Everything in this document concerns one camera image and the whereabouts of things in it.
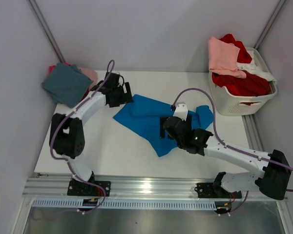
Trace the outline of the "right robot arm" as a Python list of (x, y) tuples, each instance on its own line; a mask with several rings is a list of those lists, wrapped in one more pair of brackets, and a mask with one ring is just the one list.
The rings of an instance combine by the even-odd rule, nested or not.
[(278, 150), (272, 153), (254, 151), (221, 143), (214, 133), (192, 129), (191, 116), (160, 117), (160, 137), (175, 140), (178, 148), (190, 154), (209, 156), (229, 162), (246, 170), (244, 173), (219, 172), (212, 183), (198, 183), (199, 198), (241, 198), (242, 192), (261, 192), (283, 200), (291, 176), (285, 155)]

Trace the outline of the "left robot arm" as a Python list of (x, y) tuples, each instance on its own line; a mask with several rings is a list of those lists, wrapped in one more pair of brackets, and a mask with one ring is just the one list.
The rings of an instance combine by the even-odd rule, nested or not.
[(54, 160), (67, 163), (78, 189), (84, 195), (94, 193), (93, 171), (83, 154), (84, 126), (100, 109), (119, 107), (133, 102), (130, 85), (118, 73), (106, 72), (104, 80), (95, 85), (73, 109), (66, 114), (55, 113), (51, 121), (50, 154)]

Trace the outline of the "red folded t-shirt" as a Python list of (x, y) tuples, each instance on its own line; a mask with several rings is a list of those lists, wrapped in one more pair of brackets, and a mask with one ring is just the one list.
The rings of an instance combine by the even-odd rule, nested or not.
[(89, 92), (90, 92), (90, 89), (88, 88), (86, 90), (85, 94), (83, 95), (82, 99), (80, 100), (80, 102), (83, 101), (87, 97), (87, 95), (89, 94)]

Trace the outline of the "white perforated laundry basket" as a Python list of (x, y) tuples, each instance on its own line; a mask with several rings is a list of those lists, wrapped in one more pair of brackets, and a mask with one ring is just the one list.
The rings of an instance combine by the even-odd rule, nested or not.
[(211, 95), (218, 112), (226, 116), (243, 116), (256, 113), (268, 100), (277, 93), (276, 82), (270, 82), (271, 92), (257, 97), (234, 96), (226, 87), (219, 87), (212, 81), (209, 71), (209, 86)]

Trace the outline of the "teal folded t-shirt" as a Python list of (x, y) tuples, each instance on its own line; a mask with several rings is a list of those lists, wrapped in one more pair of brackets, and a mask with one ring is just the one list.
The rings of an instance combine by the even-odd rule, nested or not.
[(56, 103), (73, 108), (83, 99), (92, 83), (75, 64), (57, 63), (42, 82), (42, 88)]

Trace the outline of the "pink t-shirt in basket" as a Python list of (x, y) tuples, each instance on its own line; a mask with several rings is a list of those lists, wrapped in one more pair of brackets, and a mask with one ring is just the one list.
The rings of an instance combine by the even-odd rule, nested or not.
[(209, 71), (218, 75), (246, 78), (246, 73), (239, 70), (237, 59), (240, 49), (215, 37), (208, 41)]

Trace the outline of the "red t-shirt in basket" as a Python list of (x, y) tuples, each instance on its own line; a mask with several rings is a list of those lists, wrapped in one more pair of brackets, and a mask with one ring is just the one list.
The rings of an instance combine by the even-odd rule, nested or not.
[[(226, 34), (219, 40), (233, 44), (240, 49), (237, 62), (251, 63), (251, 56), (248, 54), (243, 42), (236, 40), (232, 34)], [(246, 73), (246, 78), (236, 78), (229, 75), (218, 75), (211, 72), (212, 81), (219, 87), (226, 87), (228, 92), (234, 96), (257, 97), (268, 95), (271, 92), (270, 82), (259, 76)]]

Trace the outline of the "white t-shirt in basket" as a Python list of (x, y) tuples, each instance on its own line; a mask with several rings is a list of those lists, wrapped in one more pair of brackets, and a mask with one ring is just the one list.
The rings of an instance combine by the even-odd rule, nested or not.
[(247, 71), (250, 74), (259, 76), (268, 82), (276, 82), (276, 79), (269, 71), (263, 58), (254, 48), (247, 48), (248, 54), (251, 56), (251, 63), (237, 63), (240, 70)]

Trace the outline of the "aluminium mounting rail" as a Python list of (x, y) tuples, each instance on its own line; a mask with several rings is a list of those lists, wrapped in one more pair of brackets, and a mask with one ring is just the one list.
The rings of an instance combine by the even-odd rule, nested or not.
[[(70, 175), (49, 175), (29, 178), (23, 197), (67, 197)], [(194, 187), (212, 179), (151, 178), (96, 175), (98, 181), (110, 181), (110, 199), (196, 200)]]

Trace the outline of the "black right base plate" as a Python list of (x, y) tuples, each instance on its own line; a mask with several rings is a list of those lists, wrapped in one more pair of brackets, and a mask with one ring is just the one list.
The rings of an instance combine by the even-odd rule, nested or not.
[(199, 198), (242, 198), (241, 191), (229, 193), (221, 187), (215, 189), (213, 183), (208, 182), (197, 183), (194, 190)]

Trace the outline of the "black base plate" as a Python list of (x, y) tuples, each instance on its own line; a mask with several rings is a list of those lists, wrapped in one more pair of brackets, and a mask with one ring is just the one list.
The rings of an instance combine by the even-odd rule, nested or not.
[[(110, 181), (95, 181), (94, 184), (101, 186), (105, 191), (105, 196), (109, 197), (111, 182)], [(72, 179), (69, 182), (67, 189), (68, 196), (103, 196), (104, 193), (97, 187), (90, 186), (80, 181)]]
[(194, 190), (199, 198), (242, 198), (241, 191), (229, 193), (221, 187), (215, 189), (213, 183), (208, 182), (197, 183)]

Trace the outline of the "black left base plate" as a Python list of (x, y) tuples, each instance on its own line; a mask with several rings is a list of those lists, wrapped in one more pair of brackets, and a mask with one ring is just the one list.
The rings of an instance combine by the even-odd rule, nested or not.
[[(111, 182), (110, 181), (95, 181), (94, 184), (101, 186), (105, 191), (105, 196), (109, 197)], [(90, 186), (80, 181), (72, 179), (69, 182), (67, 189), (68, 196), (103, 196), (104, 193), (97, 187)]]

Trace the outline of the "left aluminium frame post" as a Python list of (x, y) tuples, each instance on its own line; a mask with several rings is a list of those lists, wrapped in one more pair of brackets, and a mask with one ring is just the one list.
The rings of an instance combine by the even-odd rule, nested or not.
[(27, 3), (31, 9), (31, 11), (33, 12), (39, 26), (41, 27), (49, 45), (51, 46), (55, 56), (57, 57), (57, 59), (59, 60), (59, 62), (64, 63), (65, 62), (65, 58), (60, 50), (60, 47), (58, 46), (58, 43), (56, 42), (56, 39), (37, 3), (36, 0), (27, 0)]

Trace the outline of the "aluminium frame post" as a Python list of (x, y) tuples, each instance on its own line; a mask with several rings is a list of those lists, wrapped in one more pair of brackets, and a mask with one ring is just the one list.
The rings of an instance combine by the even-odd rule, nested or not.
[(269, 35), (269, 32), (272, 30), (273, 26), (276, 24), (278, 18), (281, 16), (283, 10), (286, 8), (289, 0), (279, 0), (276, 7), (274, 8), (272, 14), (270, 15), (266, 25), (264, 26), (258, 40), (254, 45), (254, 49), (258, 50), (261, 45), (264, 43), (265, 39)]
[(37, 3), (36, 0), (27, 0), (27, 3), (31, 9), (31, 11), (33, 12), (39, 26), (41, 27), (49, 45), (51, 46), (55, 56), (57, 57), (57, 59), (59, 60), (59, 62), (64, 63), (65, 62), (65, 58), (60, 50), (60, 47), (58, 46), (58, 43), (56, 42), (56, 39)]

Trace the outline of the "right aluminium frame post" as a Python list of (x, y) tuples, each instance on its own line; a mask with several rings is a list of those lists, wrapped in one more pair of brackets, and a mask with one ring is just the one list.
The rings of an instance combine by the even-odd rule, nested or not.
[(286, 8), (289, 0), (279, 0), (276, 7), (274, 8), (272, 14), (270, 15), (266, 25), (264, 26), (258, 40), (254, 45), (254, 49), (258, 50), (261, 45), (264, 43), (265, 39), (269, 35), (269, 32), (272, 30), (273, 26), (276, 24), (278, 18), (281, 16), (283, 10)]

